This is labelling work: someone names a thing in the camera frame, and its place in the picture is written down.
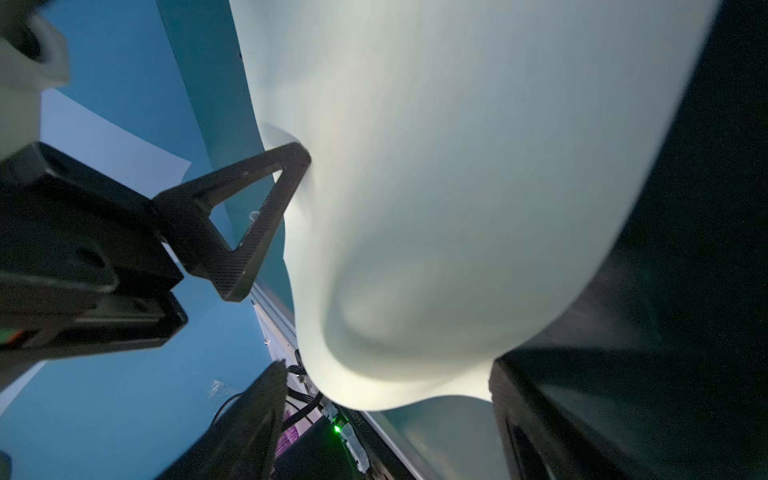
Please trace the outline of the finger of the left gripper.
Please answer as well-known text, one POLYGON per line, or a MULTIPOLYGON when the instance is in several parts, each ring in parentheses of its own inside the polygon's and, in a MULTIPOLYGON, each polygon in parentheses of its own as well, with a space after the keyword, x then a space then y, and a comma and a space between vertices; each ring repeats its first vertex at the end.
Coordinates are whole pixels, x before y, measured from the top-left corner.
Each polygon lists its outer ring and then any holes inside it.
POLYGON ((152 199, 162 236, 189 274, 240 302, 310 163, 292 142, 165 190, 152 199))

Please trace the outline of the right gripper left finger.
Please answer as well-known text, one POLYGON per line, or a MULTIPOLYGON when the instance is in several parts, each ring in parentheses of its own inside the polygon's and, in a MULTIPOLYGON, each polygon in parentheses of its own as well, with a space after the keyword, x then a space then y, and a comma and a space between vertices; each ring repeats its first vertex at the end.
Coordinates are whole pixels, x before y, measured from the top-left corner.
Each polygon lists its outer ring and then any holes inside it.
POLYGON ((282 432, 287 368, 276 361, 161 479, 267 479, 282 432))

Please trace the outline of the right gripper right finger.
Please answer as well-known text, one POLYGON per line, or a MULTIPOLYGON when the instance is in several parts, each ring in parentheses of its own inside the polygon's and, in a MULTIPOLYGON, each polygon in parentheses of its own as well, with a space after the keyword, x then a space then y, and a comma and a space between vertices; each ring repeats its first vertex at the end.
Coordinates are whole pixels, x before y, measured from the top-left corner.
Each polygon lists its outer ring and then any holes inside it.
POLYGON ((691 352, 517 349, 489 389, 510 467, 562 479, 763 479, 767 372, 691 352))

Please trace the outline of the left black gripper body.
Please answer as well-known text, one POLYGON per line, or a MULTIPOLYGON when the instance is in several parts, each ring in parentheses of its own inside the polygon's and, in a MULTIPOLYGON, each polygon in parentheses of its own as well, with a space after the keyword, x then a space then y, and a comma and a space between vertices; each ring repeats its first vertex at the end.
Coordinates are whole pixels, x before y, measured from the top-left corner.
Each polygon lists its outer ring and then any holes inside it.
POLYGON ((1 380, 157 348, 188 321, 145 196, 40 142, 1 163, 1 380))

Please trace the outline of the light green paper sheet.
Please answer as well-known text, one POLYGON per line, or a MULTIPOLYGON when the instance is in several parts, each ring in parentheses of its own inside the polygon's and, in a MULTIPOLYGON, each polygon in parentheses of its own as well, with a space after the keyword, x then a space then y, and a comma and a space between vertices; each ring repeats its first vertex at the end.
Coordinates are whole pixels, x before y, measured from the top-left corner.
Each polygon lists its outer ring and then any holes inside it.
POLYGON ((716 1, 234 1, 285 213, 299 350, 332 401, 488 399, 612 248, 716 1))

